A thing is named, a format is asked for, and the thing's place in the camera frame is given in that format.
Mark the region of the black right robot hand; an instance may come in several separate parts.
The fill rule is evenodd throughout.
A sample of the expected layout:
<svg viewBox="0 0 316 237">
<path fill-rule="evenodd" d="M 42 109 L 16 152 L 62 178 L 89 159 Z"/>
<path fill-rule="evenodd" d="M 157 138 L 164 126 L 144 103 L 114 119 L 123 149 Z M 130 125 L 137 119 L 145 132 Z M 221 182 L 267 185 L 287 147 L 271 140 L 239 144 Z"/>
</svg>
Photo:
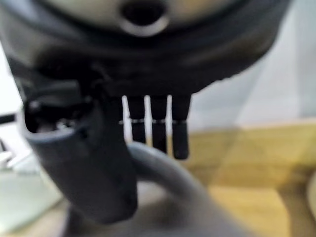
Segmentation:
<svg viewBox="0 0 316 237">
<path fill-rule="evenodd" d="M 0 41 L 22 98 L 21 135 L 83 216 L 129 219 L 138 208 L 135 160 L 123 136 L 122 97 L 145 140 L 165 145 L 172 96 L 173 149 L 188 157 L 191 95 L 232 77 L 273 45 L 287 0 L 3 0 Z"/>
</svg>

